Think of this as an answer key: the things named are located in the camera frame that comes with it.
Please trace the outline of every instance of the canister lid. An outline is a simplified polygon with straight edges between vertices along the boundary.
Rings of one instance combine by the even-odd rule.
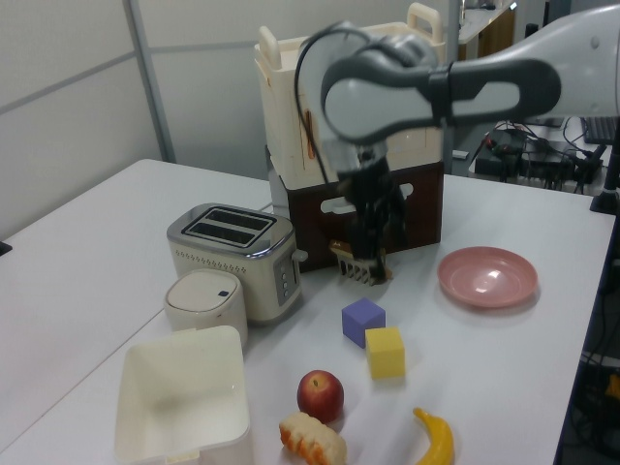
[[[233,295],[238,279],[210,269],[198,269],[179,278],[166,295],[168,305],[188,312],[208,312]]]

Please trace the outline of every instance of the crate handle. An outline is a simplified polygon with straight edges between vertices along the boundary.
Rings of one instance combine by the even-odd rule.
[[[280,45],[268,27],[259,28],[259,50],[274,70],[282,69]]]
[[[424,29],[418,28],[418,18],[425,19],[430,24],[431,33],[428,34]],[[407,25],[412,29],[416,29],[422,35],[431,38],[434,44],[444,41],[444,25],[442,17],[437,10],[434,10],[421,3],[412,3],[407,12]]]
[[[403,199],[407,199],[414,192],[414,186],[411,184],[401,184],[400,192],[403,195]],[[321,211],[323,213],[334,213],[336,215],[344,215],[346,213],[353,213],[356,208],[348,203],[344,197],[337,197],[336,199],[328,199],[321,202]]]

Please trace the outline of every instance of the red apple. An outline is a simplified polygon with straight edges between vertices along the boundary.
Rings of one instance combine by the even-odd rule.
[[[342,415],[345,390],[338,378],[323,370],[314,370],[301,378],[297,389],[299,410],[321,423],[330,423]]]

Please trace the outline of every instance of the banana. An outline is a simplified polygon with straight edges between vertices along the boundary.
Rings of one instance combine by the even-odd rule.
[[[451,465],[454,460],[454,440],[448,422],[420,408],[414,409],[414,415],[424,423],[430,436],[430,447],[416,465]]]

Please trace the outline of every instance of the white table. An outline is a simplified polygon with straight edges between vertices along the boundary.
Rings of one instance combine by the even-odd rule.
[[[413,419],[415,406],[449,421],[456,463],[551,464],[613,226],[612,217],[588,207],[581,196],[446,176],[442,242],[388,256],[394,271],[388,285],[368,288],[335,268],[303,274],[303,305],[280,325],[250,330],[245,364],[256,464],[302,463],[282,452],[277,424],[296,409],[297,383],[315,368],[344,385],[340,426],[350,465],[416,463],[428,443]],[[490,312],[447,299],[437,265],[473,245],[530,260],[540,277],[538,298]],[[159,248],[168,253],[166,245]],[[152,314],[161,291],[153,289],[142,303]],[[342,335],[340,309],[363,296],[400,328],[403,379],[371,381],[364,351]],[[0,464],[114,464],[125,353],[170,333],[165,314],[157,314],[0,454]]]
[[[265,181],[141,161],[6,242],[0,257],[0,451],[162,308],[166,230],[190,208],[261,208]]]

